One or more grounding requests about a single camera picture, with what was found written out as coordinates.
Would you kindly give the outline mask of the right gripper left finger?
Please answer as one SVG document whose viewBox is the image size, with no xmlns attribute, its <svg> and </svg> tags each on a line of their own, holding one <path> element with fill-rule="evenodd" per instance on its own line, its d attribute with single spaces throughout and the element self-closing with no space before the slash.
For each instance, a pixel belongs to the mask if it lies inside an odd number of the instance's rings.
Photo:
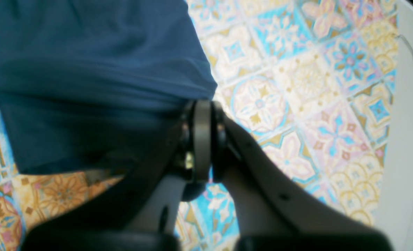
<svg viewBox="0 0 413 251">
<path fill-rule="evenodd" d="M 139 167 L 89 202 L 36 226 L 23 251 L 179 251 L 179 203 L 205 189 L 212 103 L 189 102 Z"/>
</svg>

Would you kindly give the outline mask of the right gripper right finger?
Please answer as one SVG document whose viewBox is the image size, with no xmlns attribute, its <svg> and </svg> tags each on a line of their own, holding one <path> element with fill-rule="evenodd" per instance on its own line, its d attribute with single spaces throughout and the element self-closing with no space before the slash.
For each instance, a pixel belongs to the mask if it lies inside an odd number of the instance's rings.
<svg viewBox="0 0 413 251">
<path fill-rule="evenodd" d="M 229 191 L 236 251 L 391 251 L 379 230 L 325 205 L 282 173 L 254 138 L 212 103 L 212 175 Z"/>
</svg>

